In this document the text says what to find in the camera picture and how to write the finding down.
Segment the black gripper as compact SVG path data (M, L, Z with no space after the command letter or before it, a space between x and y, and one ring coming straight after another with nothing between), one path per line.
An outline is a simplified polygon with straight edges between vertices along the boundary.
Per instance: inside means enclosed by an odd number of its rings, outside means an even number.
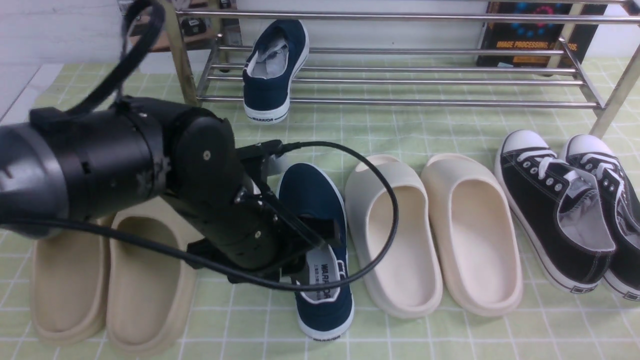
M295 214L266 180L291 150L281 140L236 148L222 140L181 140L170 148L165 200L201 235L189 243L194 269L204 261L277 281L306 267L307 254L338 247L341 230L329 215Z

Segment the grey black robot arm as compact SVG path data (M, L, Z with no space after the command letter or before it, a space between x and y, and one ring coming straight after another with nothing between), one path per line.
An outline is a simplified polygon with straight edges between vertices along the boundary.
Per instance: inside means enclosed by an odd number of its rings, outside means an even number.
M34 240L103 235L276 289L312 249L342 246L336 219L296 215L267 185L286 150L280 140L238 148L227 119L148 97L78 114L33 109L1 128L1 227ZM90 224L155 198L200 234L186 250Z

